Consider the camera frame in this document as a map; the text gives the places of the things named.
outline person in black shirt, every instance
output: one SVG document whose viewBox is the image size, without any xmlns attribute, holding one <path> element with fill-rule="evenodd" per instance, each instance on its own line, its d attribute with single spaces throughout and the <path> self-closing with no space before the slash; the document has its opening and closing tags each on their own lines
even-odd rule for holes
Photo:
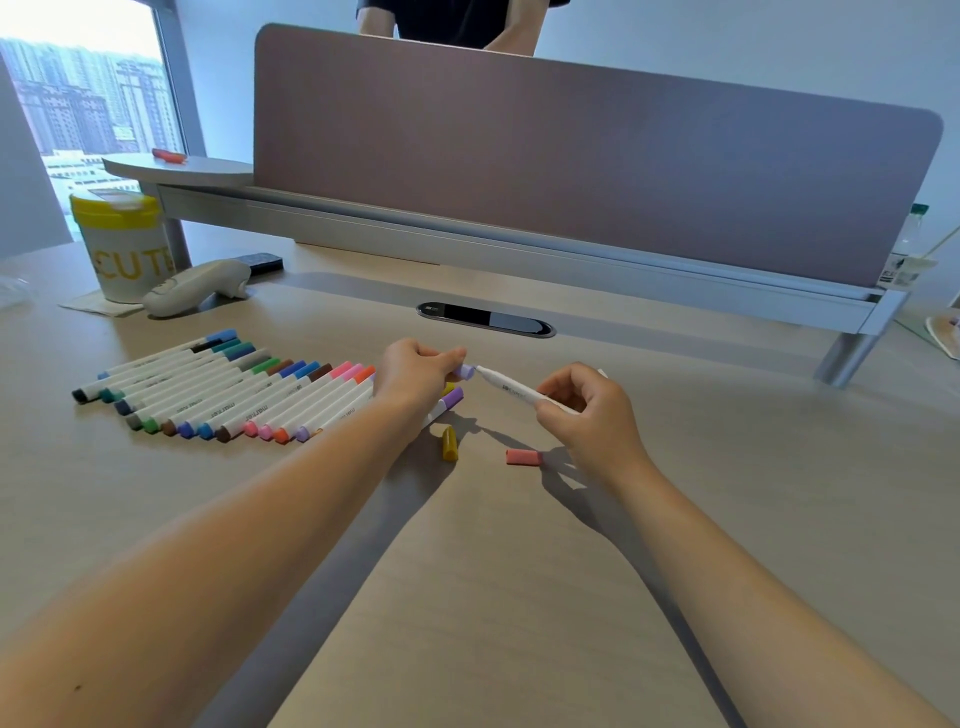
<svg viewBox="0 0 960 728">
<path fill-rule="evenodd" d="M 359 0 L 363 36 L 533 56 L 549 8 L 570 0 Z"/>
</svg>

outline person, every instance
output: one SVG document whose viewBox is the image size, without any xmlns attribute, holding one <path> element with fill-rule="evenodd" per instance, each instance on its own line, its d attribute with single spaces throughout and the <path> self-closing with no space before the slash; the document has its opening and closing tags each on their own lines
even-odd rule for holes
<svg viewBox="0 0 960 728">
<path fill-rule="evenodd" d="M 190 725 L 418 436 L 466 354 L 396 342 L 353 417 L 67 592 L 0 656 L 4 725 Z M 950 726 L 670 483 L 618 384 L 571 364 L 539 389 L 581 413 L 537 404 L 576 467 L 626 509 L 748 725 Z"/>
<path fill-rule="evenodd" d="M 549 8 L 570 0 L 360 0 L 363 36 L 483 48 L 533 56 Z"/>
</svg>

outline wooden desk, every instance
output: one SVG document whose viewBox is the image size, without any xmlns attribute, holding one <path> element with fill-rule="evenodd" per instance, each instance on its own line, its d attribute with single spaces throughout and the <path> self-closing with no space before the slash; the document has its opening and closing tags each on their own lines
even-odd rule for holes
<svg viewBox="0 0 960 728">
<path fill-rule="evenodd" d="M 265 247 L 210 236 L 219 239 L 206 246 L 191 237 L 195 261 Z M 829 344 L 822 332 L 274 245 L 290 275 L 256 285 L 247 302 L 168 322 L 57 308 L 95 286 L 79 246 L 0 264 L 39 294 L 0 312 L 0 633 L 285 451 L 132 433 L 101 404 L 73 405 L 73 386 L 227 326 L 280 354 L 338 361 L 373 361 L 414 335 L 463 343 L 473 360 L 531 383 L 572 358 L 602 366 L 625 384 L 651 451 L 689 495 L 960 717 L 956 370 L 933 349 L 895 329 L 849 391 L 827 391 L 805 376 Z M 561 335 L 438 324 L 392 303 L 421 290 L 557 311 Z M 463 439 L 456 467 L 434 458 L 431 435 L 415 443 L 200 724 L 263 725 L 296 684 L 275 728 L 320 716 L 335 725 L 722 725 L 637 576 L 642 549 L 616 513 L 575 481 L 560 451 L 543 473 L 502 465 L 514 440 L 556 447 L 532 412 L 471 382 L 447 417 Z M 629 561 L 578 520 L 591 513 Z"/>
</svg>

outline sky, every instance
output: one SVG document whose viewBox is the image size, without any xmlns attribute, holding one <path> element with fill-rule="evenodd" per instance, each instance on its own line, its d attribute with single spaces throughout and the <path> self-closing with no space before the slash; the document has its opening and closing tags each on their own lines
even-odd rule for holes
<svg viewBox="0 0 960 728">
<path fill-rule="evenodd" d="M 0 0 L 0 37 L 160 58 L 154 13 L 134 0 Z"/>
</svg>

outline hand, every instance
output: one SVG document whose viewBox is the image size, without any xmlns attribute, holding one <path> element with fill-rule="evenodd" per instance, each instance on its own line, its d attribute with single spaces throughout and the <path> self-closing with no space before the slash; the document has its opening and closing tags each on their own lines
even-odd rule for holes
<svg viewBox="0 0 960 728">
<path fill-rule="evenodd" d="M 453 370 L 464 363 L 464 347 L 439 353 L 415 339 L 400 339 L 383 352 L 373 382 L 374 396 L 389 400 L 419 423 L 440 399 L 444 385 L 459 381 Z"/>
<path fill-rule="evenodd" d="M 537 391 L 580 415 L 570 415 L 549 401 L 537 402 L 537 421 L 560 440 L 574 465 L 617 491 L 637 469 L 655 468 L 636 430 L 634 409 L 623 388 L 579 362 L 563 367 Z"/>
</svg>

